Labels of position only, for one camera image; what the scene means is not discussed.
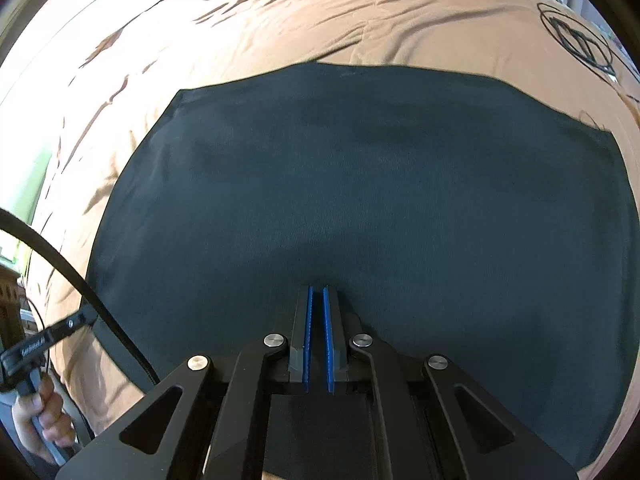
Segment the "person left hand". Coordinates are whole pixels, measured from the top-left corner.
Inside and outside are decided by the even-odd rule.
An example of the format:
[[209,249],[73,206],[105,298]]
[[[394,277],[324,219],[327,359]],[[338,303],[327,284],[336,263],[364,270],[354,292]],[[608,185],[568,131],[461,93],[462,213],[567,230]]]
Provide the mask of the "person left hand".
[[21,444],[30,454],[55,464],[46,443],[58,448],[71,448],[76,430],[70,415],[63,410],[63,400],[49,375],[42,375],[36,393],[17,396],[12,406],[12,419]]

